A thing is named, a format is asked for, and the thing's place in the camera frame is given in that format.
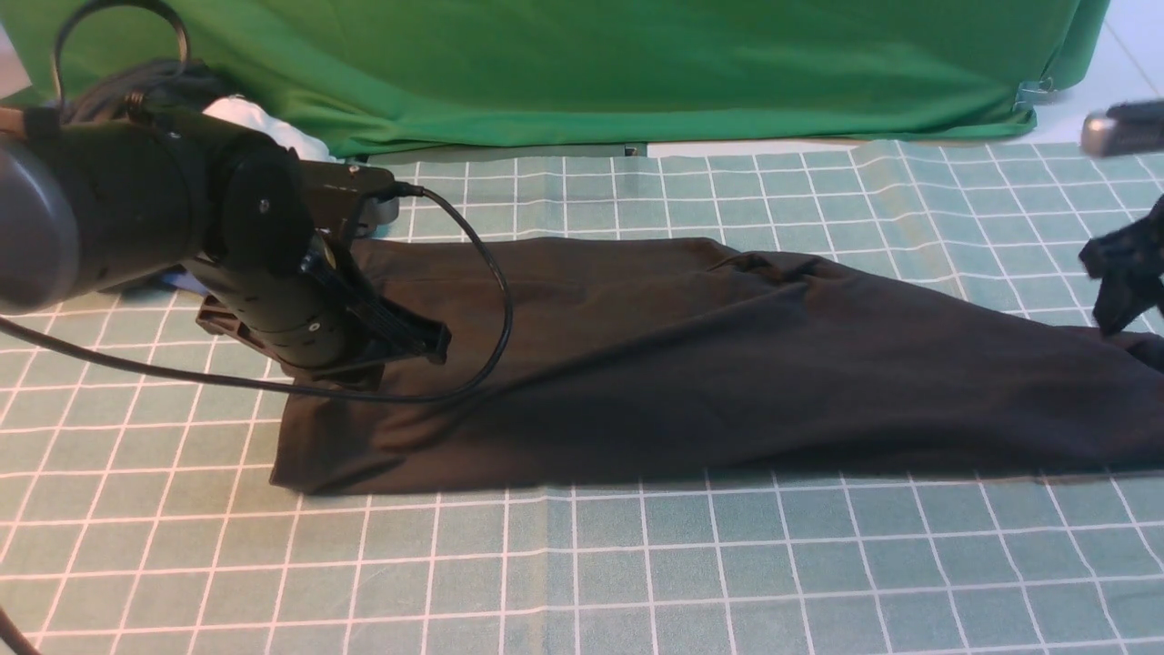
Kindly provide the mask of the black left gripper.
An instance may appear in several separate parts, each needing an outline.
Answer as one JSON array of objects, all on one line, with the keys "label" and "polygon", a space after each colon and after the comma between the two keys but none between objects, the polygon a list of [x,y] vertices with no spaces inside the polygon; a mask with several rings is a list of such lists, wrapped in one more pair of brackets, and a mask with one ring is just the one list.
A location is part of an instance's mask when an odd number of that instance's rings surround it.
[{"label": "black left gripper", "polygon": [[277,361],[296,383],[371,393],[386,357],[447,361],[448,326],[375,294],[352,256],[320,233],[290,250],[257,242],[256,252],[263,259],[233,250],[187,261],[208,293],[198,320]]}]

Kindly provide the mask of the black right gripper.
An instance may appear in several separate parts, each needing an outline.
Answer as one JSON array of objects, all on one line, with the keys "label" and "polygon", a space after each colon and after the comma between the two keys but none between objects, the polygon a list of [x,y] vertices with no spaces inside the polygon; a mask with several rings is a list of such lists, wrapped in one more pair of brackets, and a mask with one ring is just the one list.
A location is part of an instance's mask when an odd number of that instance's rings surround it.
[{"label": "black right gripper", "polygon": [[1079,261],[1086,275],[1100,282],[1092,316],[1105,337],[1149,309],[1163,311],[1163,199],[1144,218],[1091,238]]}]

